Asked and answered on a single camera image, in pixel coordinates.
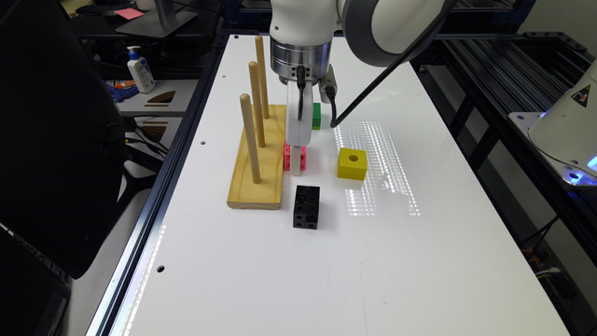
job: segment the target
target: blue light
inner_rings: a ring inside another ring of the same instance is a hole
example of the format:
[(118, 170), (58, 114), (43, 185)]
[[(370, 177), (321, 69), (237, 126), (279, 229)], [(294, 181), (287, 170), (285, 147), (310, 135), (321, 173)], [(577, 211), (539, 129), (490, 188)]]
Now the blue light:
[(597, 156), (592, 158), (589, 163), (587, 163), (587, 165), (589, 166), (589, 168), (591, 168), (594, 171), (597, 171), (597, 169), (595, 169), (595, 165), (597, 165)]
[(583, 175), (584, 175), (584, 174), (577, 174), (577, 175), (576, 175), (576, 178), (574, 178), (574, 177), (570, 178), (570, 182), (572, 182), (572, 183), (576, 183), (576, 182), (580, 181), (580, 179), (582, 178), (582, 176), (583, 176)]

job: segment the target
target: wooden piece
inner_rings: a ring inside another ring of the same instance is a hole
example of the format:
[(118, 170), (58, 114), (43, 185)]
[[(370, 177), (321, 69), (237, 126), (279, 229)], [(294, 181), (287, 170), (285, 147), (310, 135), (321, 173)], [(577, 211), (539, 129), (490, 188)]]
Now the wooden piece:
[(251, 163), (251, 175), (253, 183), (261, 182), (259, 176), (259, 158), (257, 157), (257, 144), (255, 143), (255, 129), (253, 128), (253, 112), (251, 111), (251, 98), (248, 94), (241, 95), (241, 110), (243, 111), (244, 133), (246, 134), (246, 145)]
[(263, 119), (270, 117), (270, 103), (268, 102), (268, 81), (265, 77), (265, 53), (263, 52), (263, 37), (255, 36), (255, 47), (257, 49), (257, 66), (259, 68), (259, 90), (261, 92), (261, 107)]
[(261, 95), (259, 94), (259, 71), (257, 69), (257, 63), (249, 63), (249, 75), (251, 76), (251, 92), (253, 93), (257, 145), (263, 148), (265, 146), (265, 134), (263, 133), (263, 117), (261, 115)]
[(230, 181), (227, 204), (233, 209), (276, 210), (282, 198), (286, 106), (270, 105), (270, 118), (264, 120), (268, 144), (257, 148), (261, 182), (253, 183), (245, 132)]

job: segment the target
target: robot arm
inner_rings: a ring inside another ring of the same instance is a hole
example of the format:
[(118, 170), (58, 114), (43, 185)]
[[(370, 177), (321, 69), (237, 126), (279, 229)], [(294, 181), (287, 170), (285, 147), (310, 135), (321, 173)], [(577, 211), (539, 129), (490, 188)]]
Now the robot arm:
[[(322, 101), (328, 102), (321, 79), (333, 77), (329, 71), (333, 33), (342, 29), (361, 61), (387, 66), (454, 3), (455, 0), (271, 0), (271, 68), (287, 86), (286, 142), (292, 148), (293, 175), (299, 174), (300, 146), (311, 142), (313, 85), (319, 83)], [(426, 48), (431, 39), (410, 57)]]

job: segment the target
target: green block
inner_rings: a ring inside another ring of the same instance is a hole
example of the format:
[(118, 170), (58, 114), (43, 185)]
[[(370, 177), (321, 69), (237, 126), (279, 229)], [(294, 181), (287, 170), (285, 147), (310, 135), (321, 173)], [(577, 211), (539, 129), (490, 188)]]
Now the green block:
[(312, 128), (314, 130), (321, 129), (321, 104), (313, 103), (313, 124)]

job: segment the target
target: black block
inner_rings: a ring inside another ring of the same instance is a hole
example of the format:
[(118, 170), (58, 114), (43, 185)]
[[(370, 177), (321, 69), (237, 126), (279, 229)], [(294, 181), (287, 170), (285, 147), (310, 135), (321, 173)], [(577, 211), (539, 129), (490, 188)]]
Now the black block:
[(317, 230), (319, 218), (319, 187), (297, 186), (293, 227)]

